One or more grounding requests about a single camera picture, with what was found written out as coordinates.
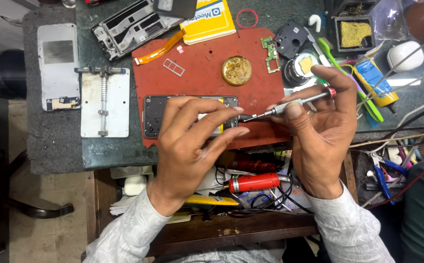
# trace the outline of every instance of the red rubber mat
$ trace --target red rubber mat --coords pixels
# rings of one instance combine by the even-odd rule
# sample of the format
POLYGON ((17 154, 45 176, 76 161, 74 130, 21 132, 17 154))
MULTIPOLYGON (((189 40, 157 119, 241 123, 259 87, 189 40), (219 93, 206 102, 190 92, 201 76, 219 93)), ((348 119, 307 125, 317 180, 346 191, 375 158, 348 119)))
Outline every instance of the red rubber mat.
MULTIPOLYGON (((134 62, 141 127, 144 97, 147 95, 229 95, 238 98, 238 104, 244 108, 244 114, 263 113, 269 105, 284 97, 281 72, 267 72, 267 49, 262 48, 261 38, 269 36, 274 34, 267 28, 252 28, 190 46, 180 40, 162 57, 144 65, 134 62), (176 49, 179 45, 184 50, 181 54, 176 49), (225 60, 236 55, 247 58, 253 70, 250 80, 238 87, 228 84, 221 73, 225 60), (167 58, 185 69, 181 77, 163 67, 167 58)), ((152 40, 133 51, 133 57, 145 56, 161 48, 166 41, 167 39, 152 40)), ((275 123, 250 122, 240 123, 239 126, 248 127, 251 132, 234 141, 228 149, 290 140, 289 130, 275 123)), ((143 136, 142 140, 144 146, 149 147, 155 144, 157 139, 143 136)))

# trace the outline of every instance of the white patterned sleeve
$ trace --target white patterned sleeve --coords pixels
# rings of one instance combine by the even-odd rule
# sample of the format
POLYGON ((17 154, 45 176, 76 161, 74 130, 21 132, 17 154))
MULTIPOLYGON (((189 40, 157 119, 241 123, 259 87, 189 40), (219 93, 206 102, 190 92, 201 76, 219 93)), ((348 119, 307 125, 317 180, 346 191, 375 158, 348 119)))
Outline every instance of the white patterned sleeve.
POLYGON ((334 200, 306 196, 333 263, 395 263, 379 237, 379 221, 355 203, 344 185, 334 200))
POLYGON ((169 219, 155 210, 144 189, 129 209, 87 246, 84 263, 141 262, 169 219))

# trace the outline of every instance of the flex cable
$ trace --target flex cable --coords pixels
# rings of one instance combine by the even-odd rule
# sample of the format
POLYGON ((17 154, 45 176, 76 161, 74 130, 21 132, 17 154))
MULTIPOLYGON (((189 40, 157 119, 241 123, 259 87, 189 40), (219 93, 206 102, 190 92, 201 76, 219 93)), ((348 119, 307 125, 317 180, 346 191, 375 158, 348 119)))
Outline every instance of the flex cable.
POLYGON ((134 61, 138 65, 149 63, 150 61, 167 53, 174 46, 174 44, 176 44, 178 41, 180 41, 180 39, 182 39, 185 34, 186 32, 184 31, 184 29, 180 30, 178 33, 174 34, 170 39, 168 39, 167 43, 161 49, 158 49, 144 57, 135 57, 134 61))

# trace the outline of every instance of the screwdriver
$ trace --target screwdriver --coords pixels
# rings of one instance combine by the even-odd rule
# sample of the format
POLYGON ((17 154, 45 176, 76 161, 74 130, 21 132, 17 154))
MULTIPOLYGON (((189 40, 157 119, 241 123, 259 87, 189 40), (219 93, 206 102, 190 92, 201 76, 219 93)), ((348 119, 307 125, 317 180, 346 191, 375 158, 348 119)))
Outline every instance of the screwdriver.
POLYGON ((289 182, 290 177, 277 173, 266 173, 257 176, 245 175, 228 180, 229 185, 210 188, 210 190, 230 188, 230 192, 232 193, 262 190, 275 188, 280 185, 280 181, 289 182))
MULTIPOLYGON (((296 100, 293 100, 293 101, 290 101, 290 102, 298 102, 299 104, 303 105, 303 104, 318 100, 320 98, 327 97, 328 99, 333 99, 333 98, 335 98, 336 95, 337 95, 337 92, 333 88, 325 87, 325 90, 323 92, 321 92, 320 94, 314 95, 314 96, 309 97, 307 99, 296 99, 296 100)), ((285 106, 287 104, 289 104, 290 102, 277 105, 277 106, 271 108, 270 110, 264 112, 261 115, 254 114, 252 118, 244 120, 244 122, 248 122, 248 121, 257 119, 259 117, 282 114, 285 111, 285 106)))

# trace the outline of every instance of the sim card tray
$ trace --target sim card tray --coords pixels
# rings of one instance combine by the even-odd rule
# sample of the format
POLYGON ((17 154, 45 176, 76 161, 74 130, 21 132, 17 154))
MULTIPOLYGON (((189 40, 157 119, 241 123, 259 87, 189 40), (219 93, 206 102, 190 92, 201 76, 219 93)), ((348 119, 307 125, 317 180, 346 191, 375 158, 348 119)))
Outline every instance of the sim card tray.
POLYGON ((167 58, 167 60, 165 60, 165 62, 163 62, 163 66, 164 66, 165 68, 169 69, 171 72, 173 72, 174 74, 176 74, 176 75, 178 75, 178 76, 181 76, 181 75, 184 73, 184 68, 182 68, 182 67, 178 66, 178 64, 176 64, 176 63, 172 62, 172 61, 171 61, 171 60, 169 60, 168 58, 167 58))

